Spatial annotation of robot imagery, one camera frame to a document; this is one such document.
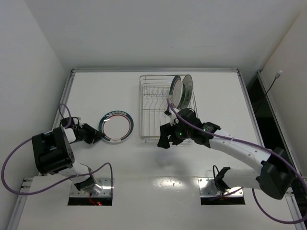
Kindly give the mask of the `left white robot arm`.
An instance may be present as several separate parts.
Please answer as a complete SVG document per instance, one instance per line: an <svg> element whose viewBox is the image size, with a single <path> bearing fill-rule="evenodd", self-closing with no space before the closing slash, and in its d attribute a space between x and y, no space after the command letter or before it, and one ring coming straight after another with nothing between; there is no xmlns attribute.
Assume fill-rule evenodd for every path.
<svg viewBox="0 0 307 230"><path fill-rule="evenodd" d="M77 162L71 144L83 141L92 145L104 137L103 132L81 123L77 117L63 118L59 127L31 138L35 165L42 175L62 175L77 190L98 195L102 185L89 166Z"/></svg>

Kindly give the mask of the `wire dish rack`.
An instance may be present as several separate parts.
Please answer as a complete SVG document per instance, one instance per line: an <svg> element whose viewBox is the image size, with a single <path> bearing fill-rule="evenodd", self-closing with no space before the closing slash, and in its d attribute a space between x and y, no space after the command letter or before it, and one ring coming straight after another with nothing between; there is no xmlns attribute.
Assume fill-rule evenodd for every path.
<svg viewBox="0 0 307 230"><path fill-rule="evenodd" d="M183 81L188 74L147 74L140 76L139 136L145 142L157 142L160 138L160 126L170 122L172 110L168 107L168 95L175 75L180 75ZM197 112L194 90L187 108ZM182 110L181 106L174 109L176 111Z"/></svg>

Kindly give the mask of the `green red rim plate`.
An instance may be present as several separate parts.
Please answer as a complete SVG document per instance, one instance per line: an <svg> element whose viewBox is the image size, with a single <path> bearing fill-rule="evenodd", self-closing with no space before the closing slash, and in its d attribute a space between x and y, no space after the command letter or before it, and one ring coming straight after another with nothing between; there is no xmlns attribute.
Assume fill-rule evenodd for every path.
<svg viewBox="0 0 307 230"><path fill-rule="evenodd" d="M175 75L170 88L168 100L174 108L179 108L184 100L185 87L182 82L182 77L180 75Z"/></svg>
<svg viewBox="0 0 307 230"><path fill-rule="evenodd" d="M105 114L98 130L104 134L101 139L107 143L119 144L130 137L134 129L131 115L122 110L114 110Z"/></svg>

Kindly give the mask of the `white plate grey rim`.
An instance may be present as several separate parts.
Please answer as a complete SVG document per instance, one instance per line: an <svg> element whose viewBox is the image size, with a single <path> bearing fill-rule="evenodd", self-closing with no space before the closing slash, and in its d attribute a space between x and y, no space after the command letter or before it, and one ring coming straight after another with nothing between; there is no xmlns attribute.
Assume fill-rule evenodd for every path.
<svg viewBox="0 0 307 230"><path fill-rule="evenodd" d="M185 86L185 96L181 108L185 109L188 107L193 94L193 79L191 75L188 74L184 77L183 85Z"/></svg>

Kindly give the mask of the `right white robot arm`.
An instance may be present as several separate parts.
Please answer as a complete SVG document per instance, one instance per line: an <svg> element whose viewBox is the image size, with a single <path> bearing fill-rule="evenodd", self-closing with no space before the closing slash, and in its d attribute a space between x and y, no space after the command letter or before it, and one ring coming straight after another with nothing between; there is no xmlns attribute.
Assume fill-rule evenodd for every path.
<svg viewBox="0 0 307 230"><path fill-rule="evenodd" d="M201 122L194 110L186 108L165 114L169 123L160 126L160 139L157 146L168 149L186 139L196 144L217 150L245 163L248 169L223 167L208 181L207 188L212 195L221 195L233 187L245 187L263 191L271 198L280 200L295 178L294 173L281 161L286 152L276 148L273 153L237 142L211 122Z"/></svg>

